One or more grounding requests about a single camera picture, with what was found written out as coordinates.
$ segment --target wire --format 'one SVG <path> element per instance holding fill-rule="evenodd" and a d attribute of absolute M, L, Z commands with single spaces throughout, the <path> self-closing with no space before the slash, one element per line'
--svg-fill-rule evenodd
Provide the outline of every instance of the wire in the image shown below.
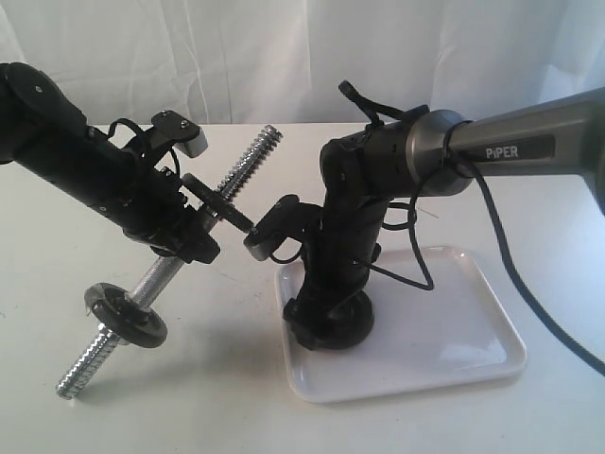
<path fill-rule="evenodd" d="M 490 188 L 488 187 L 483 175 L 479 172 L 479 169 L 469 161 L 466 157 L 459 154 L 457 157 L 452 158 L 454 163 L 462 164 L 465 166 L 469 172 L 475 177 L 477 183 L 479 184 L 479 188 L 481 189 L 481 193 L 483 194 L 483 199 L 485 200 L 485 204 L 487 205 L 488 212 L 490 214 L 490 219 L 492 220 L 493 230 L 495 232 L 496 239 L 498 241 L 498 247 L 500 249 L 500 255 L 502 257 L 502 263 L 504 264 L 504 268 L 509 274 L 510 280 L 517 288 L 521 296 L 524 300 L 526 300 L 527 305 L 533 311 L 534 314 L 540 319 L 540 321 L 544 324 L 546 329 L 552 333 L 552 335 L 557 338 L 563 345 L 565 345 L 569 350 L 572 351 L 578 358 L 592 367 L 599 374 L 605 376 L 605 363 L 593 355 L 591 352 L 586 350 L 582 345 L 580 345 L 574 338 L 572 338 L 569 334 L 567 334 L 559 324 L 545 311 L 542 305 L 538 302 L 535 296 L 531 293 L 526 283 L 523 281 L 521 276 L 519 275 L 519 271 L 517 271 L 514 266 L 514 262 L 512 261 L 512 256 L 510 255 L 509 242 L 507 241 L 504 227 L 502 226 L 502 221 L 498 216 L 498 212 L 495 208 L 495 203 L 493 201 L 492 193 Z"/>
<path fill-rule="evenodd" d="M 174 173 L 177 174 L 177 177 L 181 176 L 181 163 L 179 163 L 179 157 L 173 148 L 169 151 L 170 156 L 172 156 L 172 161 L 174 161 Z"/>
<path fill-rule="evenodd" d="M 141 145 L 145 149 L 144 153 L 151 151 L 151 143 L 149 142 L 149 137 L 147 137 L 147 134 L 145 134 L 145 131 L 143 131 L 139 125 L 137 125 L 132 120 L 129 120 L 127 118 L 118 118 L 113 123 L 111 123 L 110 128 L 107 132 L 108 139 L 111 139 L 115 135 L 115 130 L 117 128 L 117 125 L 124 125 L 129 130 L 131 130 L 132 133 L 134 133 L 136 138 L 141 141 Z"/>
<path fill-rule="evenodd" d="M 409 210 L 409 203 L 405 203 L 404 201 L 392 201 L 389 203 L 389 208 L 394 208 L 396 210 Z M 414 222 L 416 222 L 416 212 L 414 212 Z M 390 230 L 392 232 L 405 230 L 408 227 L 408 222 L 403 222 L 401 224 L 387 224 L 386 222 L 382 223 L 383 229 Z"/>
<path fill-rule="evenodd" d="M 423 272 L 424 280 L 426 281 L 426 283 L 423 284 L 422 282 L 414 281 L 407 277 L 396 274 L 392 271 L 377 267 L 376 265 L 373 265 L 370 262 L 366 262 L 365 260 L 360 260 L 358 258 L 355 258 L 354 259 L 355 262 L 368 268 L 369 270 L 379 272 L 380 274 L 390 277 L 391 279 L 399 281 L 403 284 L 407 284 L 414 288 L 419 288 L 420 290 L 430 291 L 435 288 L 435 282 L 433 281 L 433 276 L 431 276 L 431 273 L 428 270 L 426 263 L 424 262 L 423 253 L 421 252 L 420 246 L 418 245 L 418 238 L 416 237 L 415 224 L 416 224 L 416 220 L 418 219 L 418 215 L 416 214 L 416 202 L 418 201 L 418 198 L 420 197 L 421 193 L 423 192 L 423 188 L 428 183 L 428 181 L 431 178 L 433 178 L 435 175 L 441 173 L 441 171 L 442 171 L 442 169 L 438 168 L 434 172 L 432 172 L 432 173 L 428 174 L 426 177 L 424 177 L 416 186 L 414 193 L 412 194 L 412 197 L 409 199 L 409 203 L 404 203 L 402 201 L 392 201 L 391 203 L 389 203 L 389 208 L 407 210 L 407 222 L 405 222 L 403 224 L 394 224 L 394 225 L 387 224 L 388 225 L 387 230 L 407 229 L 407 232 L 409 233 L 409 242 L 412 246 L 412 251 L 414 252 L 414 256 L 416 257 L 418 266 L 420 267 L 421 271 Z"/>
<path fill-rule="evenodd" d="M 289 258 L 286 258 L 286 259 L 277 258 L 275 255 L 273 255 L 273 253 L 270 253 L 268 258 L 270 258 L 271 260 L 273 260 L 275 263 L 277 263 L 279 265 L 287 265 L 288 263 L 292 263 L 294 260 L 299 258 L 301 256 L 301 253 L 303 253 L 303 245 L 301 245 L 301 247 L 299 248 L 299 251 L 297 253 L 295 253 L 294 255 L 292 255 Z"/>

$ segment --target silver metal cylinder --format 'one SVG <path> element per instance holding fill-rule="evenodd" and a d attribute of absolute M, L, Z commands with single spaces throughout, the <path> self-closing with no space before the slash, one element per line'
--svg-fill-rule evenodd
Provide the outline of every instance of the silver metal cylinder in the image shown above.
<path fill-rule="evenodd" d="M 129 293 L 130 300 L 142 309 L 147 309 L 184 264 L 178 257 L 158 258 Z"/>
<path fill-rule="evenodd" d="M 216 192 L 227 201 L 233 201 L 282 137 L 282 134 L 272 126 L 265 126 L 225 176 Z M 216 225 L 217 217 L 211 211 L 206 211 L 205 214 L 207 216 L 203 226 L 206 232 L 210 232 Z M 149 308 L 183 265 L 184 262 L 178 257 L 158 258 L 129 293 L 130 299 L 143 309 Z M 120 341 L 121 338 L 117 334 L 103 326 L 88 348 L 60 380 L 56 386 L 57 394 L 64 399 L 71 399 L 78 395 Z"/>

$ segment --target plastic tray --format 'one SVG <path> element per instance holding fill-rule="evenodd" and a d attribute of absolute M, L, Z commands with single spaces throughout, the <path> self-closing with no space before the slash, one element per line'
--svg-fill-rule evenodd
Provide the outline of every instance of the plastic tray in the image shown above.
<path fill-rule="evenodd" d="M 374 328 L 344 351 L 308 351 L 283 323 L 287 376 L 294 392 L 327 403 L 406 393 L 519 374 L 526 347 L 475 261 L 452 247 L 424 248 L 436 288 L 422 291 L 372 272 L 365 288 Z M 385 252 L 378 265 L 422 278 L 412 251 Z M 300 262 L 276 275 L 283 308 L 303 282 Z"/>

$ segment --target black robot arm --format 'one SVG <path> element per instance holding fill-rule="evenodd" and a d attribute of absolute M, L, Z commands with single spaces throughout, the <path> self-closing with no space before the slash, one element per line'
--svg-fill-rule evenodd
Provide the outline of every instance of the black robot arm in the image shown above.
<path fill-rule="evenodd" d="M 419 196 L 461 192 L 473 177 L 462 160 L 485 175 L 582 175 L 605 213 L 605 89 L 470 122 L 452 111 L 377 104 L 346 81 L 339 88 L 371 123 L 321 150 L 323 206 L 286 196 L 245 241 L 259 260 L 287 237 L 302 243 L 306 274 L 284 318 L 309 349 L 351 347 L 370 333 L 372 306 L 363 288 L 380 254 L 376 239 L 391 201 L 411 197 L 413 204 Z M 385 125 L 378 114 L 396 121 Z M 413 206 L 408 219 L 402 228 L 413 225 Z M 426 284 L 400 280 L 432 289 L 417 245 L 415 253 Z"/>
<path fill-rule="evenodd" d="M 43 72 L 19 62 L 0 64 L 0 164 L 15 161 L 31 170 L 159 255 L 210 263 L 220 249 L 203 228 L 208 212 L 188 205 L 181 192 L 185 186 L 199 195 L 200 185 L 205 186 L 179 174 L 173 151 L 197 157 L 207 147 L 203 133 L 172 111 L 158 113 L 151 122 L 153 127 L 143 131 L 120 118 L 105 134 L 88 126 Z M 109 141 L 118 124 L 135 134 L 124 148 Z M 156 168 L 167 153 L 173 155 L 175 171 Z M 240 229 L 247 232 L 252 226 L 213 191 L 200 197 Z"/>

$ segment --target white curtain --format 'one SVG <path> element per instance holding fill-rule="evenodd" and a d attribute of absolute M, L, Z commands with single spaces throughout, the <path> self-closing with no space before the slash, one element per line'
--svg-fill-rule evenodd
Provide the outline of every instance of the white curtain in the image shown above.
<path fill-rule="evenodd" d="M 337 89 L 479 118 L 605 84 L 605 0 L 2 0 L 0 61 L 96 124 L 355 121 Z"/>

